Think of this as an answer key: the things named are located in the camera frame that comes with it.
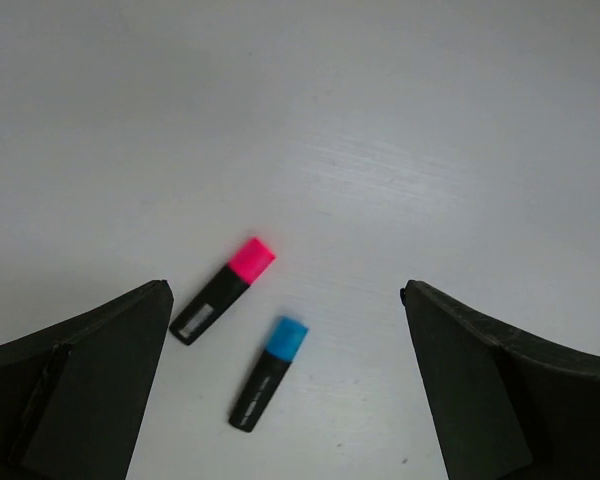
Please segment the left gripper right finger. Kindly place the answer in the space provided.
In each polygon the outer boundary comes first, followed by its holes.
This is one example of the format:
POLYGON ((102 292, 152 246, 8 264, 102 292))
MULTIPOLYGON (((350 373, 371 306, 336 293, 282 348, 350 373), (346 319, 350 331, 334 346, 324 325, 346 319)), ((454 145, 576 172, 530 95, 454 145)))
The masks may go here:
POLYGON ((600 356, 400 291, 450 479, 600 479, 600 356))

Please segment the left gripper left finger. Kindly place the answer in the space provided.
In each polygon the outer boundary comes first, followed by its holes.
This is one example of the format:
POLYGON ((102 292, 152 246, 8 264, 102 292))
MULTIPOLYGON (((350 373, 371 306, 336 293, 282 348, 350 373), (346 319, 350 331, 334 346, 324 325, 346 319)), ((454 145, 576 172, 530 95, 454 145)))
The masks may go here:
POLYGON ((0 345, 0 479, 123 479, 173 307, 164 280, 0 345))

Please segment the pink capped highlighter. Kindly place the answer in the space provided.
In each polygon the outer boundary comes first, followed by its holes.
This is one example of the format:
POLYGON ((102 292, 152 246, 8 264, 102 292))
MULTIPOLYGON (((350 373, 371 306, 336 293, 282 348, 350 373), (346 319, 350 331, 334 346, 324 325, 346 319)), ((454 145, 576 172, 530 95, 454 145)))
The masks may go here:
POLYGON ((258 237, 249 238, 204 285, 169 326, 183 344, 204 334, 266 271, 275 253, 258 237))

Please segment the blue capped highlighter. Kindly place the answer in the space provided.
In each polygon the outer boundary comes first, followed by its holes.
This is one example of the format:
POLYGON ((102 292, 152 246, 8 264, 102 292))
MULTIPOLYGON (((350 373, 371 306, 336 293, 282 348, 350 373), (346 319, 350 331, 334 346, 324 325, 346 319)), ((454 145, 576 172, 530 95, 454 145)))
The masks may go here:
POLYGON ((229 424, 246 433, 254 430, 294 361, 309 328, 280 317, 230 412, 229 424))

